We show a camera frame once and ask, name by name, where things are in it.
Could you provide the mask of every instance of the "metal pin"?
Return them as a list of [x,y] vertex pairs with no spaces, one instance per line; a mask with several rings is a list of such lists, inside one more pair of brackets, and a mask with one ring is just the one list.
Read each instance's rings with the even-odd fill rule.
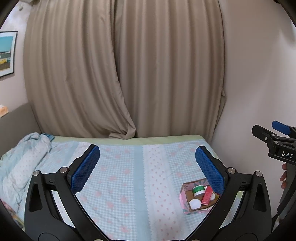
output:
[[260,171],[256,171],[256,175],[257,175],[258,177],[261,177],[261,176],[262,176],[262,172],[260,172]]
[[60,173],[65,173],[67,170],[68,170],[67,167],[61,167],[61,168],[59,169],[59,172],[60,172]]
[[36,171],[33,172],[33,176],[38,176],[39,173],[40,173],[40,171],[36,170]]
[[235,173],[235,169],[232,168],[232,167],[230,167],[230,168],[228,168],[228,172],[231,173],[231,174],[234,174]]

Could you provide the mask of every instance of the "curtain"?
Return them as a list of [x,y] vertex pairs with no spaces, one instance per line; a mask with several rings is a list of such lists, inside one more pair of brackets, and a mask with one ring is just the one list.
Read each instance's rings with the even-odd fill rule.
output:
[[225,102],[218,0],[40,0],[24,69],[45,132],[210,141]]
[[135,135],[117,78],[114,1],[41,0],[24,43],[28,99],[42,131],[68,137]]
[[137,136],[199,134],[210,141],[225,102],[218,0],[118,5],[115,58]]

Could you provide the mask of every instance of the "gray headboard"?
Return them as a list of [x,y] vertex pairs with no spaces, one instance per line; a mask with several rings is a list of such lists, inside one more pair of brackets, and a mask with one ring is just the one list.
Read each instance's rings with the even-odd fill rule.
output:
[[29,103],[0,118],[0,157],[15,147],[27,134],[40,133]]

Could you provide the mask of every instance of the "wall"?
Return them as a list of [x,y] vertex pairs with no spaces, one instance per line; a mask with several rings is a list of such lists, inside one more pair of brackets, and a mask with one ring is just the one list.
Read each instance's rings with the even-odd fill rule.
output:
[[[19,11],[20,5],[23,5],[22,11]],[[18,2],[1,27],[1,31],[18,31],[15,72],[0,78],[0,104],[7,106],[9,111],[28,102],[24,82],[23,48],[30,10],[31,6],[28,3]]]
[[219,2],[227,101],[212,147],[226,166],[244,173],[262,171],[275,214],[282,162],[268,157],[266,144],[251,130],[255,124],[271,129],[274,120],[296,126],[296,30],[272,0]]

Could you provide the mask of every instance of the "picture frame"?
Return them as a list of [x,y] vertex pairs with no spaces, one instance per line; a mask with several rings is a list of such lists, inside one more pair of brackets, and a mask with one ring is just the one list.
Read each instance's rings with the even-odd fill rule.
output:
[[15,71],[17,31],[0,31],[0,77]]

